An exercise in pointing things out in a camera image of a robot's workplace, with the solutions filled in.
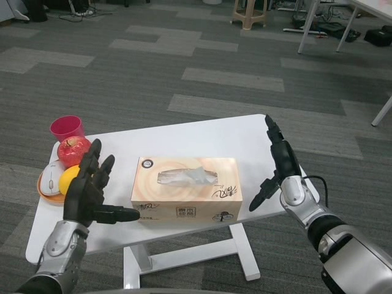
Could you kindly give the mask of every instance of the wooden stool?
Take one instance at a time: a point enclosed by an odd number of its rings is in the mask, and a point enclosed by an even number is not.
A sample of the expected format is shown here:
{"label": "wooden stool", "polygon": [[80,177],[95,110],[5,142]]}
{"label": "wooden stool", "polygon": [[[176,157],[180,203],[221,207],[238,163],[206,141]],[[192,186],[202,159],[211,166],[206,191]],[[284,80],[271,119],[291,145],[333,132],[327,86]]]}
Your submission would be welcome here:
{"label": "wooden stool", "polygon": [[263,22],[263,27],[266,26],[267,21],[267,0],[264,0],[263,11],[255,10],[255,0],[247,0],[246,9],[238,9],[239,0],[235,0],[233,23],[235,20],[243,22],[243,29],[251,29],[254,23]]}

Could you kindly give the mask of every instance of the tissue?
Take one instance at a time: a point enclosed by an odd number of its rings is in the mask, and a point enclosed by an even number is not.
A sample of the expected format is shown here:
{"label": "tissue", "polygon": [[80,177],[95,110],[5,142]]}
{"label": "tissue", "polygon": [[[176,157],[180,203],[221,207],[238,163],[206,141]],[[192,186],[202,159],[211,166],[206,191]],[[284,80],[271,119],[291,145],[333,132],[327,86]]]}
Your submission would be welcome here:
{"label": "tissue", "polygon": [[213,171],[198,168],[180,168],[158,173],[158,184],[175,187],[212,186],[217,184],[218,175]]}

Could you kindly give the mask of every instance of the orange plate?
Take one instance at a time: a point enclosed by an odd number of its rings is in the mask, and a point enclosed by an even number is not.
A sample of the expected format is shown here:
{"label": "orange plate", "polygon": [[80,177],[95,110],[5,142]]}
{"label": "orange plate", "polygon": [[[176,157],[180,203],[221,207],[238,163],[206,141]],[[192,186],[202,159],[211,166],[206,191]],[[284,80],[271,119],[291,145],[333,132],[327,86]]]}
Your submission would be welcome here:
{"label": "orange plate", "polygon": [[40,174],[37,181],[37,191],[39,195],[47,202],[50,202],[52,204],[63,204],[64,200],[66,199],[66,197],[63,194],[57,194],[54,196],[45,196],[43,193],[41,193],[41,190],[39,189],[39,187],[41,186],[41,177],[42,177],[42,173]]}

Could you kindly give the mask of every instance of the tissue box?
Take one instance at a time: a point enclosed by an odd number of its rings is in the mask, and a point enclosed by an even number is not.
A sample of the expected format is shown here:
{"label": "tissue box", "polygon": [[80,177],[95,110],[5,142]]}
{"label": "tissue box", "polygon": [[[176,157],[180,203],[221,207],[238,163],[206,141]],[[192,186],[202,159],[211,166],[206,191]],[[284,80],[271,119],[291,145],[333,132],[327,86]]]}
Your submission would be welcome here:
{"label": "tissue box", "polygon": [[131,202],[140,221],[233,222],[242,200],[233,158],[139,158]]}

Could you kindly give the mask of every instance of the table top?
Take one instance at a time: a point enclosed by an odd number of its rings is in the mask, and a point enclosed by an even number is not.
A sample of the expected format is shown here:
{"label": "table top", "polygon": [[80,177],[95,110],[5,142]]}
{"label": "table top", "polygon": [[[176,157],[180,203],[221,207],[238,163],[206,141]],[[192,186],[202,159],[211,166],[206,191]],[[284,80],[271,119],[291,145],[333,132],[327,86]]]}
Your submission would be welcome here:
{"label": "table top", "polygon": [[[259,192],[262,181],[271,178],[275,169],[264,119],[264,115],[250,115],[87,136],[90,140],[99,138],[102,141],[100,162],[110,154],[116,157],[108,186],[104,189],[104,204],[132,207],[130,196],[138,158],[141,156],[234,157],[237,159],[243,193],[243,204],[237,222],[283,213],[279,191],[255,211],[249,212],[248,209]],[[50,162],[58,159],[58,145],[57,142],[53,147]],[[311,182],[306,181],[318,201],[319,194]],[[63,206],[54,206],[42,198],[39,200],[26,250],[29,262],[38,262],[42,246],[57,221],[62,219],[62,211]],[[165,224],[135,221],[107,225],[93,222],[89,227],[86,253],[109,251],[230,224],[232,223]]]}
{"label": "table top", "polygon": [[385,21],[392,22],[392,0],[351,0],[351,2]]}

